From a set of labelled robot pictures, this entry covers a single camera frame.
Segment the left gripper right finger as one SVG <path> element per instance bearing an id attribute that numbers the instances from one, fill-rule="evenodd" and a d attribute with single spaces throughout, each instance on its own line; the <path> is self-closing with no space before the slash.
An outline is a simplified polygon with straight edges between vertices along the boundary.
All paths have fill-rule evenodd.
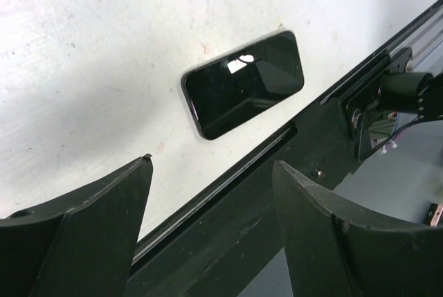
<path id="1" fill-rule="evenodd" d="M 284 161 L 273 192 L 295 296 L 441 296 L 442 228 L 360 206 Z"/>

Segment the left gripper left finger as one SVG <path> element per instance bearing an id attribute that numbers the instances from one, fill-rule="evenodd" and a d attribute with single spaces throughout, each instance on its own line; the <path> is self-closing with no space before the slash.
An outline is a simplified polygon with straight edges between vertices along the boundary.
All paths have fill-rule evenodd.
<path id="1" fill-rule="evenodd" d="M 1 220 L 2 296 L 122 296 L 152 182 L 150 155 Z"/>

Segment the black phone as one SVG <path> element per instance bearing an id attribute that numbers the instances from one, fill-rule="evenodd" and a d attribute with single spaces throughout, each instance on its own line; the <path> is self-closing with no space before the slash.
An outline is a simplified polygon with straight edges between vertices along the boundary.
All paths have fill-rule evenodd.
<path id="1" fill-rule="evenodd" d="M 201 136 L 214 140 L 304 86 L 296 36 L 269 35 L 185 73 L 181 87 Z"/>

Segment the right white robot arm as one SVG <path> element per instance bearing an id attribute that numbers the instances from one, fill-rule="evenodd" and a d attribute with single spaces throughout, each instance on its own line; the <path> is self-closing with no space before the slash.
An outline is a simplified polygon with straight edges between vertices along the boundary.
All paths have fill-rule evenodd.
<path id="1" fill-rule="evenodd" d="M 379 86 L 378 107 L 417 114 L 419 120 L 442 118 L 442 73 L 391 73 Z"/>

